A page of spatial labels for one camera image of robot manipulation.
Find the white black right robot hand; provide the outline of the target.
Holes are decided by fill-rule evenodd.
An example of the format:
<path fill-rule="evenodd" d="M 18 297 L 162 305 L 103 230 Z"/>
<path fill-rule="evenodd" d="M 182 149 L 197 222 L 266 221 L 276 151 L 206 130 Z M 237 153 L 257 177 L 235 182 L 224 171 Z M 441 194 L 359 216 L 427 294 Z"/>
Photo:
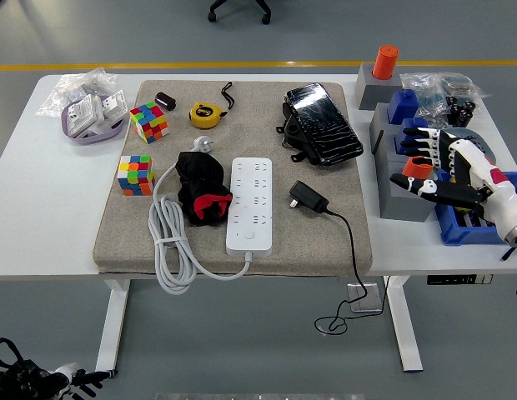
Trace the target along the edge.
<path fill-rule="evenodd" d="M 405 154 L 414 163 L 446 171 L 454 182 L 394 173 L 390 181 L 434 203 L 474 210 L 495 224 L 501 239 L 517 248 L 517 192 L 514 184 L 470 140 L 443 129 L 406 128 Z"/>

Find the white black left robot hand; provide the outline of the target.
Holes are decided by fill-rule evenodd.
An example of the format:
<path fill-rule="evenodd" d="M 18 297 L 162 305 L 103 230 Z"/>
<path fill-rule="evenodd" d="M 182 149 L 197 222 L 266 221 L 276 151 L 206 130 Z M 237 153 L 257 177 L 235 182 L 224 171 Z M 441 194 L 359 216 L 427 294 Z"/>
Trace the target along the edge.
<path fill-rule="evenodd" d="M 114 378 L 118 374 L 117 369 L 86 372 L 74 362 L 62 365 L 55 372 L 65 377 L 66 386 L 59 389 L 52 399 L 65 399 L 66 397 L 94 399 L 97 396 L 95 390 L 103 388 L 103 381 Z"/>

